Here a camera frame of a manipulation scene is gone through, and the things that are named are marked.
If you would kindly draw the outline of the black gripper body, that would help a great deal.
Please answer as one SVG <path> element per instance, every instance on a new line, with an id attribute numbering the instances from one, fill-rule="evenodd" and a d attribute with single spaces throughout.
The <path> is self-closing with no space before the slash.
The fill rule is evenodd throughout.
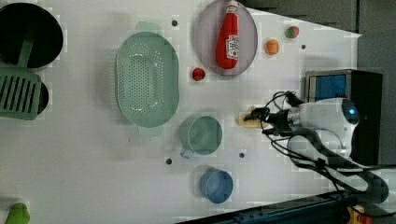
<path id="1" fill-rule="evenodd" d="M 288 122 L 288 114 L 288 109 L 270 113 L 266 122 L 272 125 L 277 133 L 291 133 L 292 129 Z"/>

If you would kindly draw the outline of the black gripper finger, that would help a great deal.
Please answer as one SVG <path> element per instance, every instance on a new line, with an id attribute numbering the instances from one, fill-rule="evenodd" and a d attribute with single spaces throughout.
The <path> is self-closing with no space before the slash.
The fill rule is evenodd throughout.
<path id="1" fill-rule="evenodd" d="M 270 114 L 268 107 L 257 107 L 248 113 L 244 120 L 265 120 Z"/>
<path id="2" fill-rule="evenodd" d="M 265 124 L 262 126 L 262 134 L 273 134 L 275 132 L 275 128 L 270 124 Z"/>

